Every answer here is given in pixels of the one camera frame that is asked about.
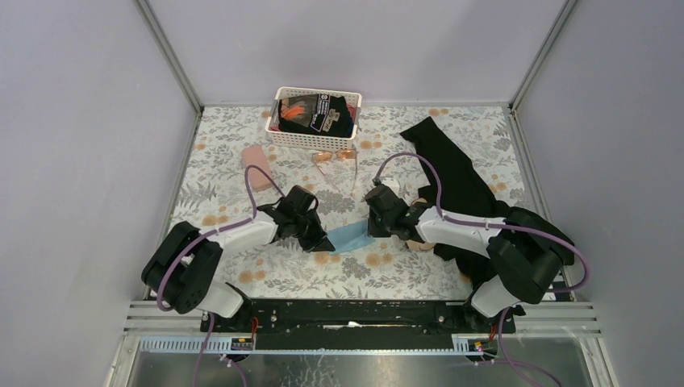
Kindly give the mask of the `plaid glasses case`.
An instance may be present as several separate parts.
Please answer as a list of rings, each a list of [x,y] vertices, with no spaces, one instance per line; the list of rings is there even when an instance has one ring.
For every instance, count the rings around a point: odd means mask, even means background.
[[[390,230],[406,243],[411,251],[429,251],[435,247],[434,243],[426,242],[418,233],[417,225],[423,213],[432,207],[426,199],[416,199],[408,204],[404,199],[399,199],[396,205],[396,216]]]

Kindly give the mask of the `blue cleaning cloth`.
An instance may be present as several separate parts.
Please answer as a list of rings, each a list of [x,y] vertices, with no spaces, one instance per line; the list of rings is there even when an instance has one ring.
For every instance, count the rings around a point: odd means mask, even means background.
[[[337,227],[327,233],[327,238],[334,247],[335,254],[344,254],[365,248],[374,242],[369,235],[368,223],[360,221],[343,227]]]

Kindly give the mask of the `orange lens sunglasses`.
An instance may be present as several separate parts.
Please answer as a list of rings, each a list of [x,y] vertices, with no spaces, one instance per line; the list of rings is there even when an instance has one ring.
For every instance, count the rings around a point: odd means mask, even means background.
[[[338,192],[348,189],[353,197],[359,173],[358,151],[354,148],[321,151],[311,155],[311,163],[321,177]]]

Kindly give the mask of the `pink glasses case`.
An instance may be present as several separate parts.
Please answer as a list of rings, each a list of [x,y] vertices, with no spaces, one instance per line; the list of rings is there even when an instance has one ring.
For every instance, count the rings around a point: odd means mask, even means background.
[[[247,183],[252,192],[261,192],[273,187],[272,172],[261,145],[253,145],[243,149],[241,160],[247,169]]]

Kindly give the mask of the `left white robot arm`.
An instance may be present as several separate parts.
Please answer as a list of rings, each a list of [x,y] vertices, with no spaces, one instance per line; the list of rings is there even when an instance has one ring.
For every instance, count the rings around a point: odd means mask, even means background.
[[[300,185],[276,202],[256,207],[252,217],[201,231],[188,222],[172,227],[143,269],[141,280],[156,293],[162,311],[216,314],[230,331],[250,320],[248,297],[214,279],[224,256],[294,238],[305,252],[332,252],[334,246],[317,215],[319,201]]]

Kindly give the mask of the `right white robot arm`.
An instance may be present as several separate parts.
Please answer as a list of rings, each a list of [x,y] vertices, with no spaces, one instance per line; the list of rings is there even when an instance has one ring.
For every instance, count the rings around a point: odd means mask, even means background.
[[[484,331],[509,306],[539,303],[561,268],[574,262],[571,244],[526,210],[514,210],[506,218],[479,218],[425,202],[408,205],[381,183],[364,200],[374,238],[443,244],[490,261],[494,276],[474,288],[462,311],[465,326],[475,332]]]

